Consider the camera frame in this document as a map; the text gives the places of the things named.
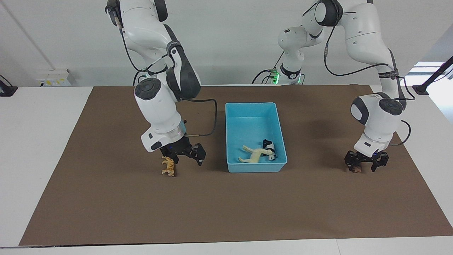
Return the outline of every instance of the electrical outlet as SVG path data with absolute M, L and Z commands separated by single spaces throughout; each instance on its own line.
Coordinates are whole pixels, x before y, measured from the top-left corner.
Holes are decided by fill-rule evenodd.
M 51 71 L 42 70 L 39 71 L 37 78 L 40 87 L 69 87 L 76 84 L 75 79 L 67 71 L 67 69 L 55 69 Z

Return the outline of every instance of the white wall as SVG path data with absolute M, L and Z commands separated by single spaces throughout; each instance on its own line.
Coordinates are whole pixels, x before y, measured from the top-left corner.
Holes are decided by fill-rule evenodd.
M 439 41 L 434 44 L 421 62 L 445 62 L 451 56 L 453 56 L 453 25 L 451 25 Z
M 32 86 L 37 69 L 68 68 L 81 86 L 130 85 L 134 70 L 120 35 L 104 13 L 106 0 L 0 0 L 50 60 L 48 64 L 0 5 L 0 73 Z M 203 84 L 250 83 L 273 67 L 279 32 L 301 23 L 312 0 L 167 0 L 166 21 L 182 42 Z M 451 0 L 375 0 L 384 41 L 407 73 L 453 22 Z M 305 52 L 308 84 L 378 84 L 375 70 L 337 78 L 323 66 L 320 44 Z M 135 62 L 142 63 L 133 55 Z M 343 29 L 330 43 L 336 72 L 363 67 L 347 56 Z

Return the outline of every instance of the blue plastic bin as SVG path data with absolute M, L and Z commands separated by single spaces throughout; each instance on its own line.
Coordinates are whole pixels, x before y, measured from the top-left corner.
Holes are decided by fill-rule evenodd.
M 288 162 L 283 142 L 280 120 L 275 103 L 227 103 L 226 112 L 226 161 L 232 173 L 279 172 Z M 263 140 L 275 145 L 277 159 L 261 157 L 256 164 L 241 163 L 238 158 L 250 158 L 242 150 L 246 145 L 251 149 L 263 147 Z

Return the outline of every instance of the green led light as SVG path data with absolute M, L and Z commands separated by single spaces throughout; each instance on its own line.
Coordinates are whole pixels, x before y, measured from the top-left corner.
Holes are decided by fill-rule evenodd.
M 279 73 L 276 73 L 276 76 L 275 76 L 275 78 L 272 80 L 272 83 L 273 83 L 273 84 L 278 84 L 278 83 L 279 83 L 279 79 L 280 79 L 280 74 L 279 74 Z

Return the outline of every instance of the black stand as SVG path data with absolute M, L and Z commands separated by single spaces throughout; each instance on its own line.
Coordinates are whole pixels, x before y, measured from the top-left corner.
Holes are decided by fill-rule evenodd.
M 424 84 L 420 86 L 412 86 L 415 92 L 419 95 L 429 95 L 426 88 L 433 83 L 440 75 L 442 75 L 451 65 L 453 65 L 453 57 L 445 62 L 439 70 L 437 70 Z
M 3 93 L 0 92 L 0 97 L 12 97 L 14 93 L 16 93 L 16 90 L 18 89 L 17 87 L 10 87 L 4 84 L 0 80 L 0 88 L 3 90 Z

